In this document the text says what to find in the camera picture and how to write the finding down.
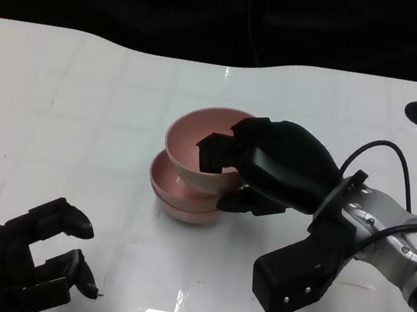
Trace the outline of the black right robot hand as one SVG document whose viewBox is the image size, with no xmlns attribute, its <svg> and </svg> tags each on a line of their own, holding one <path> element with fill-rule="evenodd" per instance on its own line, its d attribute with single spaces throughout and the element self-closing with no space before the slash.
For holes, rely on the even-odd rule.
<svg viewBox="0 0 417 312">
<path fill-rule="evenodd" d="M 233 167 L 245 185 L 219 198 L 220 211 L 314 214 L 342 180 L 327 148 L 296 123 L 245 118 L 231 129 L 230 136 L 211 133 L 197 144 L 201 172 Z"/>
</svg>

